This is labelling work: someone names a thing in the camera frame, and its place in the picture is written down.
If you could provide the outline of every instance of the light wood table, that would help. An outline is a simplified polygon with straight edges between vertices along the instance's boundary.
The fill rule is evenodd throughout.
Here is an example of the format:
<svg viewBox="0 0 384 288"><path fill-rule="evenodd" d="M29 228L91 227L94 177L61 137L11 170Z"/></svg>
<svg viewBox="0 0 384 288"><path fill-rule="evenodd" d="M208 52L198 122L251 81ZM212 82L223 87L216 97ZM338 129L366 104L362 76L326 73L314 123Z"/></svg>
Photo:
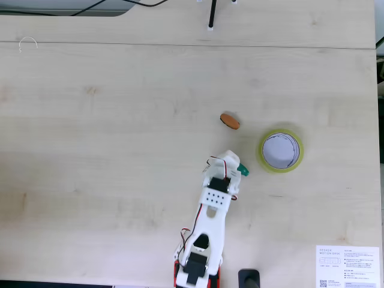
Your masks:
<svg viewBox="0 0 384 288"><path fill-rule="evenodd" d="M176 17L181 2L159 11ZM287 19L300 2L291 1ZM296 46L310 48L246 47L273 44L270 31L264 40L253 25L226 34L220 9L222 38L212 34L208 45L197 37L206 32L201 19L181 38L182 29L173 38L159 29L170 18L143 20L132 43L148 44L105 44L118 35L129 43L133 28L0 16L0 278L172 287L173 251L193 223L205 161L227 149L250 175L227 215L223 288L237 287L242 268L258 269L262 287L314 287L316 245L381 247L376 56L354 49L373 48L373 19L361 13L364 33L348 34L357 27L349 15L373 3L324 3L343 11L340 22L319 28L320 38L302 27L277 42L292 45L297 33ZM308 19L309 6L327 4L308 1ZM208 12L200 11L207 22ZM299 20L278 24L283 35ZM19 53L15 40L30 32L43 41ZM100 43L54 43L97 35ZM172 41L199 45L153 45ZM224 111L238 115L239 130L221 123ZM305 146L301 165L282 175L266 173L255 156L276 127L293 127Z"/></svg>

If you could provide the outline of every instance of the black cable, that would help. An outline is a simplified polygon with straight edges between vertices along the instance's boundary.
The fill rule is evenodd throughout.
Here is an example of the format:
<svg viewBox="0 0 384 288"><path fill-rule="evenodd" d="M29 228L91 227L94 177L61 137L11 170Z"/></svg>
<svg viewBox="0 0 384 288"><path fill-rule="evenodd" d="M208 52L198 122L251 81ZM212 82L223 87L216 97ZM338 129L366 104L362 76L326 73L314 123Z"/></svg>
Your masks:
<svg viewBox="0 0 384 288"><path fill-rule="evenodd" d="M132 0L123 0L123 1L129 2L129 3L133 3L133 4L137 4L137 5L141 5L141 6L145 6L145 7L155 7L155 6L160 5L160 4L164 3L164 2L167 2L168 0L162 0L159 3L152 4L152 5L144 4L144 3L140 3L140 2L136 2L136 1L132 1Z"/></svg>
<svg viewBox="0 0 384 288"><path fill-rule="evenodd" d="M79 15L80 13L83 13L83 12L89 10L89 9L92 9L92 8L94 8L95 6L101 4L101 3L105 2L105 1L107 1L107 0L101 0L101 1L98 1L96 4L91 5L91 6L87 7L87 8L85 8L85 9L83 9L82 11L76 12L76 13L70 15L70 16L76 16L76 15Z"/></svg>
<svg viewBox="0 0 384 288"><path fill-rule="evenodd" d="M376 43L376 49L380 47L381 44L384 43L384 37L381 38L377 43Z"/></svg>
<svg viewBox="0 0 384 288"><path fill-rule="evenodd" d="M202 211L202 207L203 207L203 205L200 204L199 211L197 212L196 219L194 220L194 224L193 224L192 232L191 232L191 234L186 238L186 240L183 241L183 243L184 243L184 244L183 244L183 245L184 245L184 251L185 251L185 245L186 245L188 239L192 236L192 234L193 234L193 232L194 232L194 228L196 227L197 219L198 219L198 217L199 217L199 215L200 215L200 212ZM184 268L184 266L182 266L182 265L180 264L180 261L179 261L180 253L181 253L181 249L180 249L180 251L179 251L179 253L178 253L178 262L179 262L179 265L180 265L181 267Z"/></svg>
<svg viewBox="0 0 384 288"><path fill-rule="evenodd" d="M24 11L17 11L17 10L0 10L0 13L40 15L40 16L58 16L58 15L54 15L54 14L38 13L38 12L24 12Z"/></svg>

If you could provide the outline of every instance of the paper label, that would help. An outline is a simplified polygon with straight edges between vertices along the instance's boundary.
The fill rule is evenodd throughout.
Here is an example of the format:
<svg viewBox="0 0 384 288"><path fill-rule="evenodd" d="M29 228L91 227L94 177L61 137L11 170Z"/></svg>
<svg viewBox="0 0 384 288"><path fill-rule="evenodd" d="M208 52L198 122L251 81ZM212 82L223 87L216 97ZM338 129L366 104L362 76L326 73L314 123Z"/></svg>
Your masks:
<svg viewBox="0 0 384 288"><path fill-rule="evenodd" d="M380 288L378 247L316 246L316 288Z"/></svg>

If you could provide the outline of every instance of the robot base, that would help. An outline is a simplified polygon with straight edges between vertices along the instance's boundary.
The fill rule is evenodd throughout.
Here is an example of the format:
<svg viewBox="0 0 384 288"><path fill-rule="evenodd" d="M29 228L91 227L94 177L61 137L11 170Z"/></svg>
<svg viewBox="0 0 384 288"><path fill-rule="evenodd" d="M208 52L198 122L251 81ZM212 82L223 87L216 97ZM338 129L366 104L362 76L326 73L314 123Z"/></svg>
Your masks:
<svg viewBox="0 0 384 288"><path fill-rule="evenodd" d="M175 261L175 266L173 269L173 286L175 288L182 288L181 286L176 285L176 277L178 275L180 264L178 261ZM207 288L220 288L220 268L215 276L210 275L208 280Z"/></svg>

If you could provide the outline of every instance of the black object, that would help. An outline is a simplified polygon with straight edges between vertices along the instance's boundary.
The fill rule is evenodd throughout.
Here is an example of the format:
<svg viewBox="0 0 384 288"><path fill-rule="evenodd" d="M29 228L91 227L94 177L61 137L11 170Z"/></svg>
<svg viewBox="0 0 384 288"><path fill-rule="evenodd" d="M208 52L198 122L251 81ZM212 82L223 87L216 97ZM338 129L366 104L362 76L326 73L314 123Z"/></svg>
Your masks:
<svg viewBox="0 0 384 288"><path fill-rule="evenodd" d="M187 283L196 285L199 277L204 277L207 257L191 252L184 272L188 273Z"/></svg>
<svg viewBox="0 0 384 288"><path fill-rule="evenodd" d="M47 283L47 282L28 282L28 281L0 281L1 288L112 288L112 286L101 285L82 285L67 283Z"/></svg>
<svg viewBox="0 0 384 288"><path fill-rule="evenodd" d="M381 39L376 43L376 49L379 48L383 43L384 43L384 37L381 38Z"/></svg>
<svg viewBox="0 0 384 288"><path fill-rule="evenodd" d="M209 17L209 24L208 24L208 27L210 28L214 27L215 11L216 11L216 0L212 0L211 15Z"/></svg>
<svg viewBox="0 0 384 288"><path fill-rule="evenodd" d="M260 288L260 274L255 269L239 271L239 288Z"/></svg>
<svg viewBox="0 0 384 288"><path fill-rule="evenodd" d="M199 247L201 249L207 249L209 246L209 238L206 234L201 234L196 241L193 242L195 247Z"/></svg>
<svg viewBox="0 0 384 288"><path fill-rule="evenodd" d="M379 98L379 146L380 163L384 163L384 99Z"/></svg>
<svg viewBox="0 0 384 288"><path fill-rule="evenodd" d="M211 181L208 184L208 188L214 189L220 192L224 192L224 193L228 193L228 186L229 186L228 180L219 179L216 177L212 177Z"/></svg>
<svg viewBox="0 0 384 288"><path fill-rule="evenodd" d="M176 288L182 288L181 286L176 285L176 277L178 276L179 269L180 269L180 264L179 264L179 262L175 262L175 275L174 275L175 277L174 277L174 282L175 282L175 287L176 287ZM220 286L220 285L219 285L219 283L220 283L220 268L218 269L217 274L216 274L215 276L212 276L212 275L209 276L209 283L211 284L210 286L209 286L209 284L208 284L208 286L209 286L210 288L217 288L217 287Z"/></svg>

